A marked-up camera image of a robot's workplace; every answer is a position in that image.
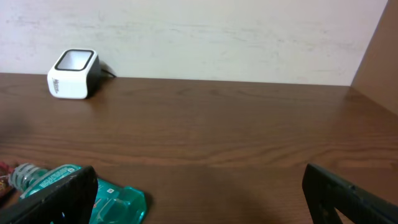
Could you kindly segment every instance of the green bottle label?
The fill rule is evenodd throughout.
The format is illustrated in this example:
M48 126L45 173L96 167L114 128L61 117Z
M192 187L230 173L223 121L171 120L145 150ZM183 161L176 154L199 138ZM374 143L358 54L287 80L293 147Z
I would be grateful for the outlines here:
M33 185L28 187L28 189L25 190L20 198L26 198L79 169L81 169L80 166L66 164L54 170L51 170L44 174L41 178L36 180Z

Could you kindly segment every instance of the wooden desk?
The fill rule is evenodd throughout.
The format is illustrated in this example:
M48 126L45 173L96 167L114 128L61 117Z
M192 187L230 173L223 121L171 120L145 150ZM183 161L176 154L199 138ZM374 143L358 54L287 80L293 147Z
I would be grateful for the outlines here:
M350 87L116 78L59 100L0 75L0 158L92 165L152 197L145 223L310 223L315 162L398 204L398 118Z

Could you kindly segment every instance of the white wall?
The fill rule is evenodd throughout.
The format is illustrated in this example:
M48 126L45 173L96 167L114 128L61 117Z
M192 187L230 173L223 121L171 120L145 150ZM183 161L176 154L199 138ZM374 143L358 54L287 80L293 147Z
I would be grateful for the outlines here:
M387 0L0 0L0 72L350 85Z

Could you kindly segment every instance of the black plastic frame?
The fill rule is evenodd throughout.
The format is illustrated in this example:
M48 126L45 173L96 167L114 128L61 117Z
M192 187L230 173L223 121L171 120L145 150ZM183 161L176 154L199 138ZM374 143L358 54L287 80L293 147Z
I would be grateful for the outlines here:
M63 58L66 56L66 54L70 51L80 51L80 52L90 52L91 55L88 57L88 60L85 64L85 66L82 69L62 69L62 68L58 68L58 65L61 63L61 61L63 60ZM83 71L84 69L86 69L88 62L91 61L91 58L93 57L94 52L92 50L81 50L81 49L69 49L67 50L65 53L63 53L62 57L60 58L60 60L58 60L58 62L55 64L55 69L58 71L73 71L73 72L79 72L79 71Z

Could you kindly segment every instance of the desk surface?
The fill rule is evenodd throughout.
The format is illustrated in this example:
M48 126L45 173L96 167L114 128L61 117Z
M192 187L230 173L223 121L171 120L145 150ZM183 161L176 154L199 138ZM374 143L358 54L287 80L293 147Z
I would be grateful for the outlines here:
M317 163L398 204L398 117L344 86L116 78L59 100L0 75L0 158L92 165L152 198L145 223L310 223Z

